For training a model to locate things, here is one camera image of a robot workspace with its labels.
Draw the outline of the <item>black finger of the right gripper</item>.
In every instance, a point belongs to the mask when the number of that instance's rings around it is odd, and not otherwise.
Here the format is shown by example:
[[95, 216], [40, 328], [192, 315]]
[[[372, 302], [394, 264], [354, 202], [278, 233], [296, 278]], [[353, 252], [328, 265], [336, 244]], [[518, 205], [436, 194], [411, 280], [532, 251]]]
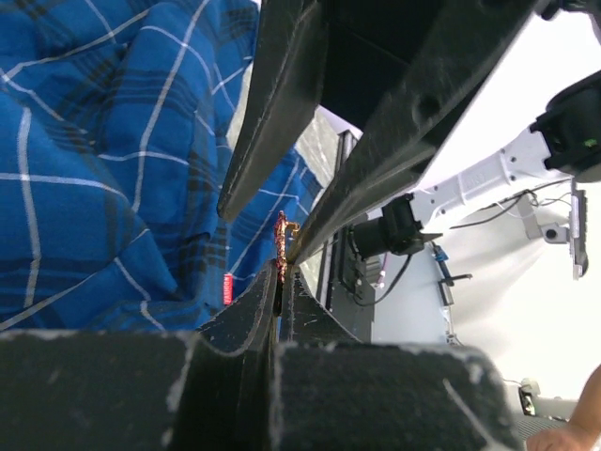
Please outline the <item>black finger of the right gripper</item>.
[[234, 221], [314, 117], [329, 40], [323, 1], [262, 3], [250, 89], [218, 202]]

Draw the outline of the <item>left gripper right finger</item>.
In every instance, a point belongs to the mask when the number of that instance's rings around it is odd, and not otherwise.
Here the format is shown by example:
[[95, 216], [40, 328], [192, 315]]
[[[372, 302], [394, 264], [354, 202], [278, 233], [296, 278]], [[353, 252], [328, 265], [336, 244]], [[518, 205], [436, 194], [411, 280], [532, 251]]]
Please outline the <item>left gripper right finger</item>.
[[357, 341], [291, 271], [270, 381], [274, 450], [518, 450], [479, 350]]

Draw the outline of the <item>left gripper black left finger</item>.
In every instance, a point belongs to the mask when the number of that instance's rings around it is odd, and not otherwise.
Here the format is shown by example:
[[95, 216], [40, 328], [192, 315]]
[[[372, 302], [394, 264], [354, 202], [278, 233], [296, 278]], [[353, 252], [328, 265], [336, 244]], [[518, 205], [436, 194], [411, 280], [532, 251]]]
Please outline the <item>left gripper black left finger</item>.
[[5, 450], [266, 450], [273, 263], [199, 331], [1, 335]]

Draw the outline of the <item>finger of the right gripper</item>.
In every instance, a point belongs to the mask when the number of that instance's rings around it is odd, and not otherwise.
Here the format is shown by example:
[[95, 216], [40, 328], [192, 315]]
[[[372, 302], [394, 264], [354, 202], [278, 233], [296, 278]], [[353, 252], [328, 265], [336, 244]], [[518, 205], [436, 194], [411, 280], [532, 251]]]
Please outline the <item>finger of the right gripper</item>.
[[301, 263], [331, 234], [416, 182], [412, 166], [437, 152], [424, 137], [499, 63], [535, 1], [448, 1], [406, 75], [386, 92], [320, 197], [288, 259]]

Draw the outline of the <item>blue plaid shirt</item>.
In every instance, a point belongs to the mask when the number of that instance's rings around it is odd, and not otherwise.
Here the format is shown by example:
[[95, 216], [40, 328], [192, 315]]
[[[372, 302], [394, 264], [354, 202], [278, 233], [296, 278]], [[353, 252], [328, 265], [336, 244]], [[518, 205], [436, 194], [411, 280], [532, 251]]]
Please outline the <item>blue plaid shirt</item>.
[[217, 202], [253, 1], [1, 5], [1, 326], [193, 330], [320, 186], [290, 149], [240, 217]]

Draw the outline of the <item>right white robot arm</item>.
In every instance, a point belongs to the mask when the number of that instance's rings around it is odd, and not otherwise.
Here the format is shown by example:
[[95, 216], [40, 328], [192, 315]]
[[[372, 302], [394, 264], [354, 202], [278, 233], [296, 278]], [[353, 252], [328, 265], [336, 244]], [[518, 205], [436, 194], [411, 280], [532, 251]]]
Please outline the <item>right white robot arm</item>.
[[600, 17], [596, 1], [265, 1], [245, 116], [218, 202], [239, 217], [318, 109], [355, 139], [280, 257], [299, 264], [360, 215], [356, 250], [406, 254], [478, 209], [546, 181], [600, 178], [600, 117], [582, 124], [591, 75], [513, 141], [462, 165], [440, 155], [531, 19]]

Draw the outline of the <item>bare human hand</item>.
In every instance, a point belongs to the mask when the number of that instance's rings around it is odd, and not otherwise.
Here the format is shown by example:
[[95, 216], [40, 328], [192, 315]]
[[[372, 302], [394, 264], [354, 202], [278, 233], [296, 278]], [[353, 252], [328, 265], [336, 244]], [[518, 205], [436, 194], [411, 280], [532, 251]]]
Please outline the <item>bare human hand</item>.
[[600, 437], [600, 366], [586, 381], [569, 421], [544, 429], [526, 441], [533, 451], [592, 450]]

